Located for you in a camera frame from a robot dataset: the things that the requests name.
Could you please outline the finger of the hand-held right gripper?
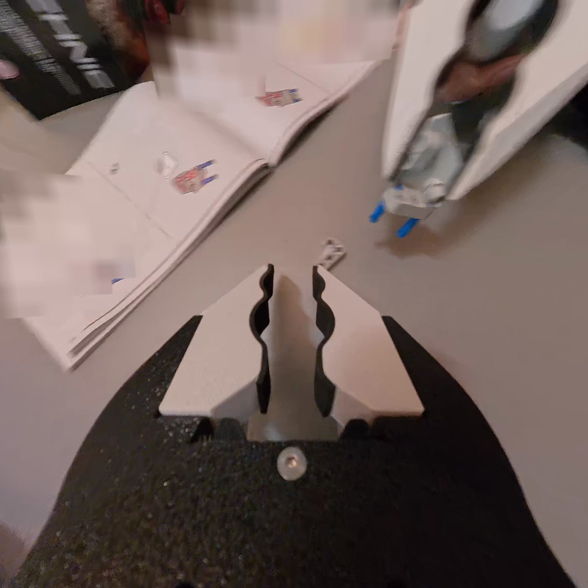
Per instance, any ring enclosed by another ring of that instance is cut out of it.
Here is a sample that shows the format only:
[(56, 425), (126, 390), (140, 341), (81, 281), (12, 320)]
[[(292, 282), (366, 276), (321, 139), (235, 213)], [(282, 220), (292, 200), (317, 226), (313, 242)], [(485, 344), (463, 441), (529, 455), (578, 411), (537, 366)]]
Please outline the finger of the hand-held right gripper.
[(401, 1), (381, 150), (391, 178), (432, 106), (442, 70), (460, 50), (474, 1)]
[(447, 200), (456, 201), (504, 165), (587, 84), (587, 1), (559, 1), (541, 43), (514, 78), (455, 107), (473, 145)]

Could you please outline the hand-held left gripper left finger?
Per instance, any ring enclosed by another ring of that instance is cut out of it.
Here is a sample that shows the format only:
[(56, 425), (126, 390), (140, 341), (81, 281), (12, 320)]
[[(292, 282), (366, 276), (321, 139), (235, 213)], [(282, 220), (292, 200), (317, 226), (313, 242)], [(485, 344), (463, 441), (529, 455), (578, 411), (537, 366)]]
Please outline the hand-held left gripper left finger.
[(250, 418), (268, 411), (273, 264), (261, 266), (199, 317), (159, 412), (164, 416)]

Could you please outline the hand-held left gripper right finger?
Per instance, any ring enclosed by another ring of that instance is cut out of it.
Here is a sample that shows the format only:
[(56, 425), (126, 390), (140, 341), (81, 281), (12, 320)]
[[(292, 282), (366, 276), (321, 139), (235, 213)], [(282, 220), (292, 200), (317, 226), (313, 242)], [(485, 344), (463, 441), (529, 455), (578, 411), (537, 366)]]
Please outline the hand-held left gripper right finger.
[(323, 417), (419, 417), (424, 407), (382, 315), (322, 266), (312, 270), (313, 392)]

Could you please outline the small grey brick piece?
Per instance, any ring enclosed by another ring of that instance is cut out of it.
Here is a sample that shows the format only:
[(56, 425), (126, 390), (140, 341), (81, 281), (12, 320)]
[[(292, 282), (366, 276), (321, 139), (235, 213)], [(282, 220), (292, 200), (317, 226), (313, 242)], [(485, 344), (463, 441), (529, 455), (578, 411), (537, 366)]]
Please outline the small grey brick piece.
[(335, 238), (326, 239), (322, 243), (322, 250), (317, 265), (325, 270), (332, 270), (346, 256), (347, 250), (342, 242)]

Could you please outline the grey brick assembly blue pins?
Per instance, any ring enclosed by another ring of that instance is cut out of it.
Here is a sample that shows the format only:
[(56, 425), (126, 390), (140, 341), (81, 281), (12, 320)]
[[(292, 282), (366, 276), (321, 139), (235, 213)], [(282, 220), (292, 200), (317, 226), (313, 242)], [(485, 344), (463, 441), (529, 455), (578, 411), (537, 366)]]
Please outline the grey brick assembly blue pins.
[(398, 237), (407, 236), (445, 202), (466, 163), (453, 113), (427, 117), (409, 141), (387, 187), (369, 216), (377, 223), (385, 215), (405, 217)]

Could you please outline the person's right hand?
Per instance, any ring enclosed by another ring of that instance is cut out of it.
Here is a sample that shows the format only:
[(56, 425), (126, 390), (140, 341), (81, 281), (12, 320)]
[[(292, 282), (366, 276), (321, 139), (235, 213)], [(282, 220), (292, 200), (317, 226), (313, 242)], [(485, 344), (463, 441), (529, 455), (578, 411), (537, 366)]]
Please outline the person's right hand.
[(441, 104), (473, 99), (509, 81), (522, 60), (523, 55), (514, 55), (485, 65), (456, 62), (446, 80), (437, 89), (435, 99)]

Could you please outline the open white instruction booklet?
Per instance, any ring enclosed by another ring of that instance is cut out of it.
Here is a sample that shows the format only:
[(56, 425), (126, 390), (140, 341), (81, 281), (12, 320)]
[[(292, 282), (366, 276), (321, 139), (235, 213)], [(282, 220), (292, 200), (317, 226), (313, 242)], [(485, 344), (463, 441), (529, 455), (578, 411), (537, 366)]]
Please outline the open white instruction booklet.
[(210, 114), (164, 100), (154, 82), (122, 93), (65, 176), (104, 188), (104, 211), (132, 214), (134, 274), (25, 319), (55, 361), (67, 371), (84, 361), (377, 65), (272, 65), (265, 97)]

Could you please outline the dark toy truck box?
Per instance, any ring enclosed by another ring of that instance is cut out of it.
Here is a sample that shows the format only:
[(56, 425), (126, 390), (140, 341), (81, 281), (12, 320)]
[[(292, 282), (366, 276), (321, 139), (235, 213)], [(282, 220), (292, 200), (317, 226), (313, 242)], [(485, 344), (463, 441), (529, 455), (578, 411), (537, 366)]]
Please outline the dark toy truck box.
[(150, 59), (145, 25), (185, 1), (1, 1), (1, 88), (37, 120), (127, 90)]

